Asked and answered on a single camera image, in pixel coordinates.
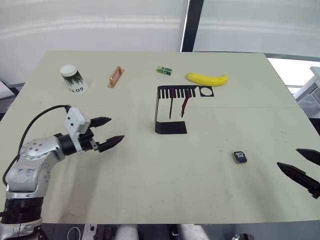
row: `table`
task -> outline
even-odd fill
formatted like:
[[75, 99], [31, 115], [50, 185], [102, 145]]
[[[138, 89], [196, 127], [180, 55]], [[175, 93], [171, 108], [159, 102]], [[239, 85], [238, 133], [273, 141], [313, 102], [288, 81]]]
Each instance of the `table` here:
[[[60, 67], [69, 63], [89, 84], [84, 94], [71, 94], [60, 76]], [[172, 76], [157, 73], [159, 65], [171, 68]], [[108, 88], [116, 66], [125, 72]], [[213, 88], [211, 100], [188, 101], [187, 134], [155, 133], [157, 86], [192, 85], [184, 78], [188, 72], [227, 73], [229, 79]], [[285, 176], [277, 162], [319, 181], [317, 166], [295, 149], [320, 151], [320, 137], [263, 54], [49, 51], [0, 123], [2, 171], [31, 119], [58, 104], [71, 104], [90, 118], [112, 118], [93, 129], [96, 141], [125, 138], [106, 152], [75, 154], [56, 164], [43, 204], [45, 223], [319, 219], [319, 200]], [[169, 105], [159, 107], [169, 114]], [[44, 115], [26, 140], [65, 134], [64, 118], [62, 109]], [[235, 151], [243, 151], [248, 162], [236, 164]], [[4, 186], [0, 197], [3, 206]]]

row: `wall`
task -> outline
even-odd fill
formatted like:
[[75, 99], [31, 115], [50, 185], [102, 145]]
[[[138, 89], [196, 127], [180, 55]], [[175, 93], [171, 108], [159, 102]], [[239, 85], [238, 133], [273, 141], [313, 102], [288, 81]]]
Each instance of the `wall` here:
[[320, 1], [204, 0], [193, 50], [320, 57]]
[[25, 82], [47, 50], [178, 52], [188, 0], [1, 0], [0, 80]]

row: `paper cup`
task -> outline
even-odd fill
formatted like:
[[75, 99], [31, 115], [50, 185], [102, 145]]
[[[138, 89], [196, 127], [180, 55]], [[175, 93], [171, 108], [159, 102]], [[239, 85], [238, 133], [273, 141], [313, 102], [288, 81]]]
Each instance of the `paper cup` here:
[[60, 68], [60, 73], [73, 94], [83, 94], [88, 84], [83, 80], [75, 65], [67, 64]]

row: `robotic arm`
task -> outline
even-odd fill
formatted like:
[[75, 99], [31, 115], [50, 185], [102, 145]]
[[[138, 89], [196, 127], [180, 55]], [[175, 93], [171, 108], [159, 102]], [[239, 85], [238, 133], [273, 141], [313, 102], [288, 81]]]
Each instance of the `robotic arm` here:
[[90, 130], [110, 120], [108, 117], [90, 120], [79, 109], [70, 107], [64, 121], [68, 134], [37, 138], [21, 147], [16, 163], [5, 177], [6, 201], [0, 213], [0, 240], [41, 236], [41, 210], [51, 169], [68, 155], [92, 149], [101, 153], [117, 145], [123, 135], [100, 144], [93, 140]]

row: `banana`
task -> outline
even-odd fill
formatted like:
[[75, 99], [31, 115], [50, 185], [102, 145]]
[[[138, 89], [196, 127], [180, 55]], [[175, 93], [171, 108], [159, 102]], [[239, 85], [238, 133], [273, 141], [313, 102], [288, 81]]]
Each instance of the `banana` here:
[[194, 82], [196, 84], [214, 86], [214, 87], [221, 86], [228, 81], [227, 74], [216, 77], [216, 76], [205, 76], [205, 75], [192, 72], [192, 73], [187, 73], [185, 77], [191, 82]]

